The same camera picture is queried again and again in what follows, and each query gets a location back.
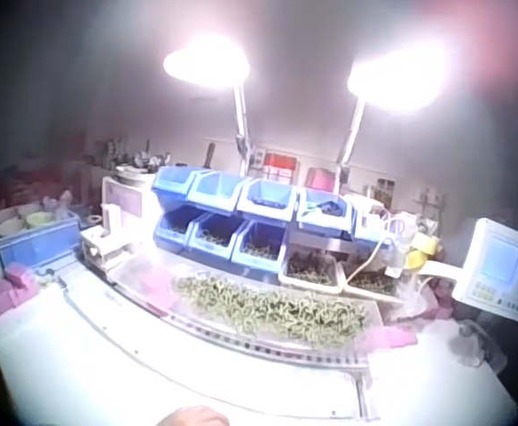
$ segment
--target white tray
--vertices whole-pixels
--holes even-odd
[[[288,268],[288,262],[291,256],[296,253],[304,253],[303,249],[300,248],[287,248],[285,260],[281,265],[279,271],[279,281],[282,285],[292,288],[301,288],[310,291],[316,291],[317,293],[326,293],[327,295],[339,295],[342,292],[342,287],[340,286],[340,278],[337,273],[337,263],[336,259],[333,256],[325,255],[323,258],[326,262],[330,264],[330,279],[333,282],[332,286],[325,286],[324,284],[316,284],[314,282],[309,282],[305,280],[298,280],[296,278],[291,278],[286,275],[286,270]]]
[[[346,274],[341,263],[336,265],[336,275],[338,276],[338,282],[341,290],[348,294],[363,299],[374,300],[376,302],[383,302],[385,304],[403,304],[403,301],[395,296],[383,295],[381,293],[375,293],[374,291],[363,290],[362,288],[349,286],[346,282]]]

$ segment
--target plastic tray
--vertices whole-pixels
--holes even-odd
[[[229,260],[230,257],[232,257],[235,241],[246,224],[245,219],[241,217],[226,217],[214,213],[207,213],[193,222],[188,247]],[[227,246],[222,246],[202,238],[202,231],[218,228],[226,235],[231,235],[230,242]]]
[[[295,186],[265,179],[255,179],[243,186],[237,210],[244,217],[275,226],[286,226],[293,220],[298,199]],[[270,207],[273,204],[280,208]]]
[[[192,234],[194,220],[205,213],[205,211],[187,205],[165,213],[154,228],[154,242],[157,244],[171,242],[186,247]],[[185,232],[179,232],[175,229],[177,227],[184,228]]]
[[[74,253],[80,245],[79,223],[80,218],[68,211],[65,219],[0,237],[3,266],[12,262],[29,268],[43,266]]]
[[[328,295],[339,295],[342,291],[342,287],[340,285],[340,277],[338,275],[338,270],[336,268],[336,259],[333,256],[322,256],[329,264],[330,267],[330,279],[332,280],[331,286],[325,286],[324,284],[317,284],[314,282],[309,282],[306,280],[298,280],[296,278],[289,277],[287,274],[288,271],[288,264],[290,262],[290,259],[294,253],[299,253],[300,255],[307,256],[308,252],[310,250],[307,250],[306,248],[297,248],[292,247],[288,248],[286,251],[285,261],[283,262],[283,265],[279,272],[279,281],[281,284],[289,287],[294,288],[302,288],[304,290],[311,290],[316,291],[318,293],[326,293]]]
[[[235,210],[239,194],[251,177],[242,177],[213,171],[200,173],[194,178],[186,200],[201,209],[229,216]]]
[[[259,256],[253,256],[245,253],[243,250],[246,245],[254,241],[263,239],[269,244],[279,249],[276,259],[264,259]],[[232,262],[242,264],[249,268],[259,269],[271,273],[279,273],[280,267],[286,254],[286,242],[288,241],[288,230],[278,226],[262,224],[260,222],[250,221],[246,227],[238,235],[235,241],[235,247],[232,253]]]
[[[325,202],[335,202],[341,208],[340,216],[323,213],[316,206]],[[300,229],[329,238],[339,238],[342,233],[352,232],[352,205],[340,195],[303,188],[300,191],[296,222]]]
[[[281,350],[284,348],[293,350],[298,349],[312,351],[317,354],[328,353],[328,355],[332,354],[333,356],[336,356],[339,353],[347,354],[348,356],[358,353],[356,346],[357,342],[355,340],[344,344],[340,348],[336,348],[335,346],[320,348],[318,346],[309,345],[303,341],[296,341],[288,337],[273,335],[267,331],[257,333],[256,335],[246,335],[235,330],[221,318],[212,318],[207,312],[198,310],[191,304],[188,304],[182,297],[176,297],[175,300],[171,300],[171,297],[163,297],[162,300],[159,300],[159,298],[153,298],[153,295],[159,291],[163,294],[167,293],[168,289],[166,287],[169,287],[171,283],[178,278],[194,277],[197,279],[204,279],[210,276],[228,280],[230,283],[237,286],[243,286],[254,291],[279,292],[284,295],[291,296],[294,300],[301,300],[305,297],[305,293],[301,290],[273,286],[271,284],[218,271],[214,268],[197,264],[191,260],[184,259],[179,255],[175,255],[164,250],[158,250],[157,253],[152,254],[139,253],[133,256],[130,260],[120,264],[112,270],[108,275],[108,279],[118,284],[135,297],[146,300],[149,305],[158,305],[158,303],[163,303],[159,311],[173,313],[179,317],[188,319],[195,327],[202,326],[205,329],[213,329],[222,335],[246,336],[251,341],[265,343],[270,347],[279,347]],[[315,294],[314,296],[319,300],[326,301],[331,301],[335,297],[338,297],[321,294]],[[368,300],[345,300],[355,306],[365,307],[366,315],[363,331],[383,326],[377,303]]]
[[[161,167],[153,182],[153,191],[159,197],[161,204],[167,199],[185,199],[194,179],[199,174],[209,173],[202,167]]]
[[[382,293],[375,293],[373,291],[364,290],[348,285],[346,282],[346,274],[341,262],[336,265],[336,273],[339,279],[340,287],[345,294],[352,295],[367,300],[374,300],[375,302],[385,304],[403,304],[403,301],[395,296],[383,295]]]

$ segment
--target white table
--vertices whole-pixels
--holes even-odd
[[[80,265],[68,266],[67,270],[70,271],[68,282],[75,286],[72,292],[77,299],[86,300],[84,297],[87,298],[90,291],[107,291],[94,274]],[[88,300],[94,304],[93,296]],[[225,395],[230,391],[227,384],[241,383],[242,375],[261,381],[262,376],[274,374],[266,367],[268,361],[204,343],[172,329],[136,306],[127,309],[136,311],[131,319],[121,318],[123,323],[114,330],[113,342],[107,338],[110,333],[101,335],[96,331],[90,320],[84,318],[57,287],[44,290],[39,297],[0,318],[0,366],[17,413],[24,422],[60,426],[154,425],[180,406],[208,405],[226,414],[236,426],[353,423],[351,420],[299,420],[259,414],[221,402],[215,398],[214,385],[217,394]],[[104,315],[101,311],[99,308],[97,315]],[[156,327],[158,322],[158,327],[165,327],[161,329],[162,338],[149,335],[148,328],[137,329],[137,320],[132,317]],[[510,423],[516,405],[490,368],[487,365],[463,367],[450,353],[447,342],[457,330],[453,321],[437,321],[419,335],[418,345],[373,357],[372,376],[380,402],[379,424],[476,426]],[[137,358],[131,356],[128,339],[137,349],[144,345]],[[122,342],[122,347],[115,341]],[[168,371],[169,377],[180,374],[183,364],[194,362],[190,352],[207,351],[210,347],[229,364],[217,365],[217,369],[226,374],[220,383],[214,382],[215,369],[198,370],[200,364],[193,364],[200,375],[188,378],[191,389],[170,381],[151,368],[158,365],[161,371]],[[175,362],[175,357],[185,359],[185,363]],[[166,362],[159,365],[159,360],[164,358]],[[277,364],[272,368],[278,371],[279,383],[274,383],[275,386],[291,386],[291,383],[284,383],[285,377],[293,374],[290,371],[296,367]],[[209,371],[209,374],[204,376],[201,371]],[[312,377],[309,391],[318,395],[331,395],[330,387],[334,385],[330,383],[338,383],[335,376],[328,377],[329,385],[324,389],[325,378],[322,375]],[[257,392],[263,392],[263,395],[270,392],[255,389],[253,383],[231,391],[241,394],[242,398],[245,395],[251,398]],[[291,399],[289,396],[287,404],[293,404]]]

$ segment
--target cable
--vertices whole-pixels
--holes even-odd
[[[384,227],[386,225],[391,225],[391,223],[393,222],[396,222],[396,221],[399,221],[399,222],[403,222],[404,223],[404,220],[401,218],[401,217],[390,217],[389,219],[385,220],[383,222],[383,225]],[[380,238],[380,240],[378,241],[377,245],[375,246],[375,248],[373,249],[373,253],[371,256],[369,256],[369,258],[363,263],[361,264],[349,277],[348,279],[346,280],[346,282],[350,282],[352,281],[352,279],[358,275],[361,271],[363,271],[367,265],[369,265],[373,259],[375,258],[375,256],[377,256],[377,252],[380,251],[380,248],[381,248],[381,245],[383,244],[383,242],[385,242],[385,240],[388,238],[388,235],[389,233],[388,232],[384,232],[383,236]]]

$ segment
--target display screen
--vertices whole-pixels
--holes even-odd
[[[511,285],[518,265],[518,246],[498,237],[487,241],[481,273],[502,284]]]

